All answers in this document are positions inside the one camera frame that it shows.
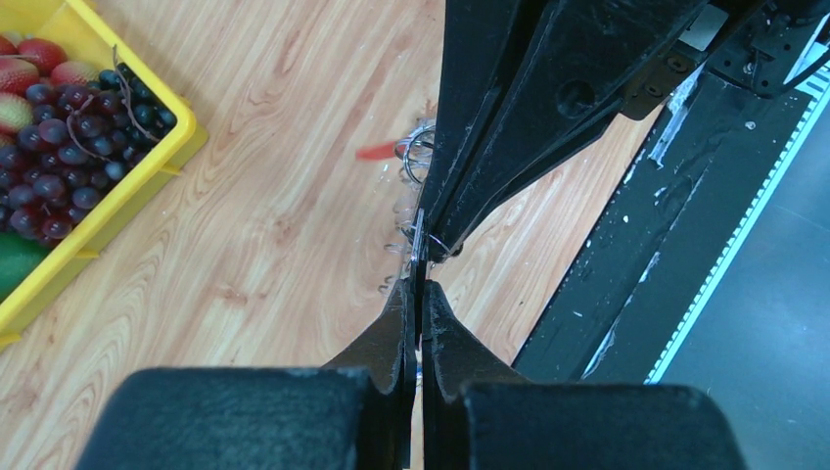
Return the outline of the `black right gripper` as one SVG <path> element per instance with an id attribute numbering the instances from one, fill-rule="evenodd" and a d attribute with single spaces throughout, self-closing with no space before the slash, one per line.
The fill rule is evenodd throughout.
<path id="1" fill-rule="evenodd" d="M 645 118 L 698 70 L 764 99 L 785 94 L 829 61 L 806 64 L 803 52 L 828 20 L 827 1 L 709 1 L 623 87 L 621 114 Z"/>

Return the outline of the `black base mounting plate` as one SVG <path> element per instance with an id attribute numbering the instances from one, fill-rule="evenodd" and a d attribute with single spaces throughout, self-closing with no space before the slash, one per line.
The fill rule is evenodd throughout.
<path id="1" fill-rule="evenodd" d="M 706 71 L 681 85 L 514 359 L 518 372 L 644 381 L 805 112 L 797 86 L 766 100 Z"/>

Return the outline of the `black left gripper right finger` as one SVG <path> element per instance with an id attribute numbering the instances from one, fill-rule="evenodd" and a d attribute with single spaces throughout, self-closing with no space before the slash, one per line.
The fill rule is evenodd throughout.
<path id="1" fill-rule="evenodd" d="M 742 469 L 715 402 L 685 386 L 540 384 L 499 359 L 427 281 L 424 461 L 429 469 Z"/>

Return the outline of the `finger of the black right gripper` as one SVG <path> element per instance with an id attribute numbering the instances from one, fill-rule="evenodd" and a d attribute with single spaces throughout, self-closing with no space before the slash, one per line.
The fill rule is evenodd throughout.
<path id="1" fill-rule="evenodd" d="M 451 257 L 498 197 L 575 133 L 612 117 L 623 87 L 695 19 L 700 1 L 556 1 L 465 161 L 438 226 L 434 262 Z"/>
<path id="2" fill-rule="evenodd" d="M 438 226 L 465 161 L 483 136 L 556 1 L 445 3 L 438 115 L 431 166 L 419 208 Z"/>

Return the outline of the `yellow plastic fruit tray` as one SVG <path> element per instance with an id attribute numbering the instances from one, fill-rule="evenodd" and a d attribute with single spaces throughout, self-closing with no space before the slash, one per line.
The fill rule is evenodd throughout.
<path id="1" fill-rule="evenodd" d="M 161 80 L 105 23 L 87 1 L 4 1 L 1 29 L 32 33 L 64 45 L 73 58 L 108 67 L 126 63 L 176 115 L 177 124 L 149 155 L 1 304 L 1 345 L 23 330 L 113 240 L 207 142 L 188 102 Z"/>

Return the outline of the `dark purple grape bunch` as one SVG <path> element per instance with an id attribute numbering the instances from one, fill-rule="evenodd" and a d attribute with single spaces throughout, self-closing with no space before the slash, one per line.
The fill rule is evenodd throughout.
<path id="1" fill-rule="evenodd" d="M 125 63 L 35 79 L 14 59 L 1 73 L 2 231 L 56 247 L 177 123 Z"/>

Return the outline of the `red key tag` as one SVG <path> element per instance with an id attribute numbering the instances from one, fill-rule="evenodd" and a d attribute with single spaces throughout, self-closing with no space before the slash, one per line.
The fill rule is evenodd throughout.
<path id="1" fill-rule="evenodd" d="M 355 157 L 359 161 L 376 162 L 392 158 L 401 158 L 405 145 L 396 141 L 388 141 L 358 148 Z"/>

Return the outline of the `red grape bunch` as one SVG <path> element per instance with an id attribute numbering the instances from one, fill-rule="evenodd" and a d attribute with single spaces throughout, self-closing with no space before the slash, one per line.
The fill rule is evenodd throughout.
<path id="1" fill-rule="evenodd" d="M 58 43 L 15 32 L 1 35 L 1 145 L 8 146 L 26 127 L 63 119 L 73 105 L 59 99 L 75 85 L 95 84 L 99 70 L 72 60 Z"/>

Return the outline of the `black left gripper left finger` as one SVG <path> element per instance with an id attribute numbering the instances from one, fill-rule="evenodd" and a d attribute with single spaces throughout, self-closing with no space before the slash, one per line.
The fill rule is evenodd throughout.
<path id="1" fill-rule="evenodd" d="M 401 469 L 410 460 L 414 306 L 380 316 L 319 367 L 155 367 L 109 398 L 80 469 Z"/>

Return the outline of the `dark green lime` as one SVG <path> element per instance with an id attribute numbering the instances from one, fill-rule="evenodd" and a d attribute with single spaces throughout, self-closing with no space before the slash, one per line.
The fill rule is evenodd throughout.
<path id="1" fill-rule="evenodd" d="M 50 250 L 15 233 L 1 233 L 1 302 L 49 255 Z"/>

